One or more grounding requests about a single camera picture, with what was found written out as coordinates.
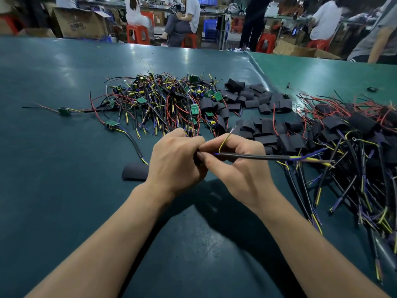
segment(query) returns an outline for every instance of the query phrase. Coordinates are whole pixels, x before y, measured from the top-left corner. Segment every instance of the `green table surface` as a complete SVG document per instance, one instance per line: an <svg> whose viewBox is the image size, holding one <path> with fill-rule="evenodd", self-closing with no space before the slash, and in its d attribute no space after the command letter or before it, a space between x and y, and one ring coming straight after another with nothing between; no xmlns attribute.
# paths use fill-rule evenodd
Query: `green table surface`
<svg viewBox="0 0 397 298"><path fill-rule="evenodd" d="M294 95L346 98L380 87L383 101L395 92L394 67L253 54L272 83ZM63 39L0 38L0 287L1 297L21 297L86 240L139 184L121 180L127 162L139 161L125 136L107 132L91 114L60 117L22 109L38 102L52 108L89 107L105 92L106 77L152 69L182 77L210 73L247 83L271 83L246 53L191 50ZM259 116L244 110L243 118ZM277 115L278 120L294 114ZM238 117L230 118L230 125ZM203 132L211 138L208 131ZM138 144L150 160L159 137ZM275 184L299 209L283 171L271 163ZM306 177L318 172L305 166ZM324 190L318 214L324 236L375 280L366 231ZM397 274L387 262L383 288L397 297ZM270 233L217 178L178 197L160 218L123 287L124 297L297 297L302 292Z"/></svg>

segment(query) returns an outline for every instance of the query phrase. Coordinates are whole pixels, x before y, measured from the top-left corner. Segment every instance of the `red plastic stool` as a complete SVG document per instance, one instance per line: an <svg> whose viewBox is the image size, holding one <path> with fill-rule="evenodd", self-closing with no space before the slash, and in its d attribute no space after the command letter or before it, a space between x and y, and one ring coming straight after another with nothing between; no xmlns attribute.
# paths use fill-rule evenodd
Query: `red plastic stool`
<svg viewBox="0 0 397 298"><path fill-rule="evenodd" d="M307 48L317 48L328 51L330 49L331 39L328 40L314 40L307 44Z"/></svg>
<svg viewBox="0 0 397 298"><path fill-rule="evenodd" d="M19 31L21 31L24 26L22 22L15 16L6 14L6 15L0 15L0 19L5 20L7 23L8 27L12 31L14 35L17 35Z"/></svg>
<svg viewBox="0 0 397 298"><path fill-rule="evenodd" d="M146 39L142 39L142 33L145 34ZM148 30L145 26L129 25L127 24L127 42L131 44L150 45Z"/></svg>
<svg viewBox="0 0 397 298"><path fill-rule="evenodd" d="M186 34L185 38L182 41L182 48L186 48L185 47L185 40L186 38L190 38L192 40L192 49L197 49L197 44L196 44L196 34L195 33L188 33Z"/></svg>
<svg viewBox="0 0 397 298"><path fill-rule="evenodd" d="M261 37L259 38L259 42L256 44L256 52L267 53L270 54L274 50L275 40L277 36L271 33L262 33ZM268 40L268 48L266 51L263 50L263 44L265 40Z"/></svg>
<svg viewBox="0 0 397 298"><path fill-rule="evenodd" d="M230 33L241 33L243 31L245 17L236 17L231 20Z"/></svg>
<svg viewBox="0 0 397 298"><path fill-rule="evenodd" d="M141 11L141 15L144 15L145 17L148 17L149 19L152 20L152 24L154 26L154 14L151 11Z"/></svg>

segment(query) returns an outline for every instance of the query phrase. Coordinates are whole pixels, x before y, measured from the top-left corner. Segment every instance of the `gray pants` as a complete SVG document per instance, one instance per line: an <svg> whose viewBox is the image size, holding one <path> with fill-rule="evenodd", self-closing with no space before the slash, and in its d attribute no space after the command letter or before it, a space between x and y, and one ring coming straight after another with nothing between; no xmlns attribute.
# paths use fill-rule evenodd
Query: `gray pants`
<svg viewBox="0 0 397 298"><path fill-rule="evenodd" d="M187 33L193 33L187 21L178 20L175 14L168 17L166 29L168 34L168 46L180 47Z"/></svg>

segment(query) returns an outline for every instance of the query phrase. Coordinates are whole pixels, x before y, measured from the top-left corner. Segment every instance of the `left hand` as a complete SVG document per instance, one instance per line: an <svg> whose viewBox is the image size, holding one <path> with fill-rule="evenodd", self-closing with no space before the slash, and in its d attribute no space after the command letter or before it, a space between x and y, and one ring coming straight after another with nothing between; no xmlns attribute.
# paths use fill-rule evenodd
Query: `left hand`
<svg viewBox="0 0 397 298"><path fill-rule="evenodd" d="M177 194L204 179L208 169L193 161L204 142L202 136L189 138L182 128L177 128L154 145L145 184L159 191L165 199L162 202L171 202Z"/></svg>

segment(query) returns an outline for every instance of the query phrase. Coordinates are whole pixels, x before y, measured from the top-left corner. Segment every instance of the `hand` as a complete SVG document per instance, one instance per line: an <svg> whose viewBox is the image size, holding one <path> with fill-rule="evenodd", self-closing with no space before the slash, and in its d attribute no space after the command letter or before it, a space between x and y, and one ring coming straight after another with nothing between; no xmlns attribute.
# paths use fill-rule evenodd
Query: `hand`
<svg viewBox="0 0 397 298"><path fill-rule="evenodd" d="M206 167L197 167L193 161L204 142L202 136L188 138L182 128L177 128L154 145L145 184L158 190L166 199L164 203L206 176Z"/></svg>
<svg viewBox="0 0 397 298"><path fill-rule="evenodd" d="M237 159L232 165L223 163L211 153L217 153L228 134L210 140L198 150L200 160L227 187L232 196L258 214L261 206L277 190L270 175L267 161ZM221 152L265 155L265 148L260 142L230 135Z"/></svg>

